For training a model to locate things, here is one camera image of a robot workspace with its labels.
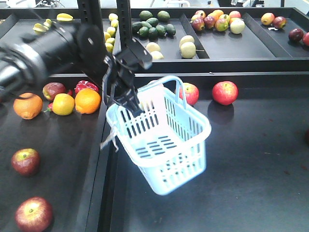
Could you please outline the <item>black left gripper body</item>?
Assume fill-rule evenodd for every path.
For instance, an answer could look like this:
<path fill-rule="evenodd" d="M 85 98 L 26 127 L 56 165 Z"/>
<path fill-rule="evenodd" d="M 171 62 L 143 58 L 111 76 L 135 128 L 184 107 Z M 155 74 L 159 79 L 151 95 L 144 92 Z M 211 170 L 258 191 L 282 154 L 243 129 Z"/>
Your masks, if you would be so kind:
<path fill-rule="evenodd" d="M 147 70 L 152 65 L 152 56 L 135 38 L 123 54 L 107 55 L 104 59 L 108 68 L 102 79 L 102 94 L 105 105 L 115 103 L 114 97 L 128 96 L 136 92 L 135 71 L 139 67 Z"/>

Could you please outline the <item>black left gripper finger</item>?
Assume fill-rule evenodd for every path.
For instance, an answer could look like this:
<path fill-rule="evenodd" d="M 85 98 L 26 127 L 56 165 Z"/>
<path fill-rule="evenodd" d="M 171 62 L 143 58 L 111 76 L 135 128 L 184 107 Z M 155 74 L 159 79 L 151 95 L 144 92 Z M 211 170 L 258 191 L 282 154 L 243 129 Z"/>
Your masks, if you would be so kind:
<path fill-rule="evenodd" d="M 128 110 L 132 113 L 133 116 L 140 116 L 143 113 L 143 110 L 139 106 L 139 99 L 136 92 L 130 92 L 128 95 Z"/>
<path fill-rule="evenodd" d="M 118 96 L 114 97 L 113 101 L 124 108 L 126 108 L 128 111 L 132 112 L 132 107 L 130 103 L 130 98 L 128 96 Z"/>

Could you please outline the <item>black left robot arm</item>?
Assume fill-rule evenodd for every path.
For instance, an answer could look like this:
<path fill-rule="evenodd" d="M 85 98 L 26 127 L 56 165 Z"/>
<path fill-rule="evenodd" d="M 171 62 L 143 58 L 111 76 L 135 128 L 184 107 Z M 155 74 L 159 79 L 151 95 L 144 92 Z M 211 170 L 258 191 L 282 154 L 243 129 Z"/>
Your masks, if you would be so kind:
<path fill-rule="evenodd" d="M 106 105 L 116 103 L 139 116 L 134 72 L 151 67 L 152 57 L 132 39 L 120 53 L 109 53 L 99 28 L 90 24 L 53 24 L 42 35 L 26 35 L 18 44 L 0 49 L 0 98 L 16 98 L 25 85 L 41 86 L 46 79 L 76 65 L 90 79 L 102 83 Z"/>

